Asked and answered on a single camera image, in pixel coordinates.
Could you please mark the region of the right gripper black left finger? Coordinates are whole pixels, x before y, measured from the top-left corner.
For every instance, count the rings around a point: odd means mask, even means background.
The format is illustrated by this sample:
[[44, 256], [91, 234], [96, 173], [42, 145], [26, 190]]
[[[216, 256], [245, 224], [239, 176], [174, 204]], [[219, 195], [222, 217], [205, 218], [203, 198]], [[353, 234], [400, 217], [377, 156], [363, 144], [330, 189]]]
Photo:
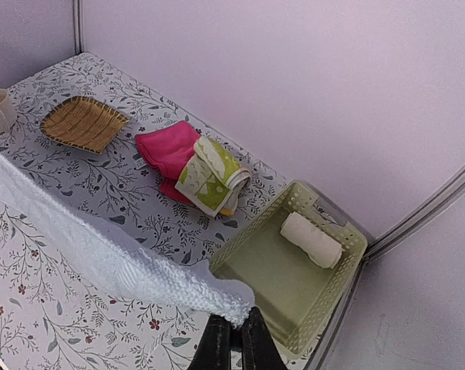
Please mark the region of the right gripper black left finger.
[[231, 324], [212, 314], [207, 321], [188, 370], [231, 369]]

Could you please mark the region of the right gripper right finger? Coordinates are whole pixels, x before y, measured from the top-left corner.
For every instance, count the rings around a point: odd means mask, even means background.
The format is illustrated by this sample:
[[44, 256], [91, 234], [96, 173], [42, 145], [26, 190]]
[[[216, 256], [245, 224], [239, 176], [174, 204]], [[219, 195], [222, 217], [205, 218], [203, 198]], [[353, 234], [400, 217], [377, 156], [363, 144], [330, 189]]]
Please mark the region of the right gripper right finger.
[[242, 366], [246, 370], [287, 370], [263, 316], [253, 307], [241, 327]]

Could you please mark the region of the cream towel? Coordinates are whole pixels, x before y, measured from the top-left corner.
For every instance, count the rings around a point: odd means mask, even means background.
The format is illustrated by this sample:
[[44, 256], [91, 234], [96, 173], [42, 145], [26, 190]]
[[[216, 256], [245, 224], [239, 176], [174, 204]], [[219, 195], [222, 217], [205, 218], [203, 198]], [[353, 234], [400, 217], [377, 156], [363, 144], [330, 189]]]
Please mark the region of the cream towel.
[[297, 212], [290, 213], [280, 235], [301, 248], [321, 268], [334, 268], [342, 256], [342, 245]]

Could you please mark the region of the light blue towel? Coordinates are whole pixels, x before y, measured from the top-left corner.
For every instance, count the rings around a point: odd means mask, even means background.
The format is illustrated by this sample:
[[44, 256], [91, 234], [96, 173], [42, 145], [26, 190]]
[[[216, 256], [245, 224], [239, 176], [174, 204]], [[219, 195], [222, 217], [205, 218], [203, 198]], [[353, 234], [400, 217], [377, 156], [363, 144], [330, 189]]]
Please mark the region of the light blue towel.
[[205, 311], [233, 326], [242, 325], [254, 307], [245, 283], [215, 278], [207, 261], [188, 267], [147, 250], [115, 224], [67, 207], [1, 154], [0, 199], [24, 212], [83, 277], [108, 294]]

